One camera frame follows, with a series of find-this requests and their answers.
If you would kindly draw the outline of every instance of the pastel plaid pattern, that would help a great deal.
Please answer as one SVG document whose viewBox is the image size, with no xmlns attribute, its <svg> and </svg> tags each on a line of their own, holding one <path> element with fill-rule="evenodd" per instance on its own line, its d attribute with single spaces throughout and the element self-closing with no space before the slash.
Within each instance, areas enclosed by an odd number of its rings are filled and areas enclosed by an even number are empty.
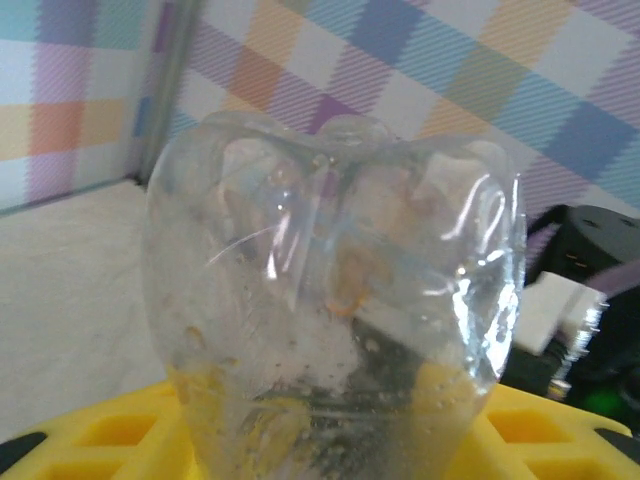
<svg viewBox="0 0 640 480">
<path fill-rule="evenodd" d="M 639 215 L 640 4 L 599 0 L 208 1 L 170 135 L 224 109 L 313 133 L 341 113 L 407 139 L 481 134 L 527 211 Z"/>
<path fill-rule="evenodd" d="M 0 210 L 129 173 L 117 147 L 147 6 L 0 0 Z"/>
</svg>

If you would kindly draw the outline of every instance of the white plug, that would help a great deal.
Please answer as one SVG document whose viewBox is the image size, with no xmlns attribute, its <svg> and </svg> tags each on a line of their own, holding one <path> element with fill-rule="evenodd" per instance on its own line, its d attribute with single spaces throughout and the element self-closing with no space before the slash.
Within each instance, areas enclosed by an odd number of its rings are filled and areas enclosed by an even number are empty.
<svg viewBox="0 0 640 480">
<path fill-rule="evenodd" d="M 559 336 L 568 356 L 577 360 L 597 332 L 606 295 L 554 273 L 543 272 L 522 295 L 514 344 L 540 355 L 552 338 Z"/>
</svg>

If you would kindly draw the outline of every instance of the white table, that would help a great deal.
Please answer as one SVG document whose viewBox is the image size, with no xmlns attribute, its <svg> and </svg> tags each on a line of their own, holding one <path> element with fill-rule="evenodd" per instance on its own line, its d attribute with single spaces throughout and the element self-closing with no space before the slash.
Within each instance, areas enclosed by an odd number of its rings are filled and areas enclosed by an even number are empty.
<svg viewBox="0 0 640 480">
<path fill-rule="evenodd" d="M 0 218 L 0 441 L 164 378 L 130 182 Z"/>
</svg>

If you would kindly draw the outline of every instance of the green light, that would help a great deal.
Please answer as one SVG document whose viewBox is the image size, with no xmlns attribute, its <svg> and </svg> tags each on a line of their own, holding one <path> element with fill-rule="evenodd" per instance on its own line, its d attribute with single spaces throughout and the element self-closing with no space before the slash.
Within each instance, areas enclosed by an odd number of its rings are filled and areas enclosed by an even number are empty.
<svg viewBox="0 0 640 480">
<path fill-rule="evenodd" d="M 615 390 L 603 389 L 585 398 L 584 408 L 593 413 L 610 416 L 624 410 L 624 402 Z"/>
</svg>

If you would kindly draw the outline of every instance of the yellow ice cube tray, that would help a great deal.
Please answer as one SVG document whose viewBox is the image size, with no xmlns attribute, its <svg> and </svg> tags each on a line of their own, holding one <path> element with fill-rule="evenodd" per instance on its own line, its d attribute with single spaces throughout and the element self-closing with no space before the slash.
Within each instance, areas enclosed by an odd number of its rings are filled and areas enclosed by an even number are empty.
<svg viewBox="0 0 640 480">
<path fill-rule="evenodd" d="M 446 478 L 640 479 L 640 467 L 596 433 L 597 428 L 629 435 L 612 420 L 500 385 Z M 0 471 L 3 462 L 5 469 L 13 463 L 1 480 L 200 479 L 168 383 L 69 413 L 25 435 L 30 433 L 40 443 L 30 451 L 27 446 L 28 453 L 16 463 L 6 454 L 0 457 Z"/>
</svg>

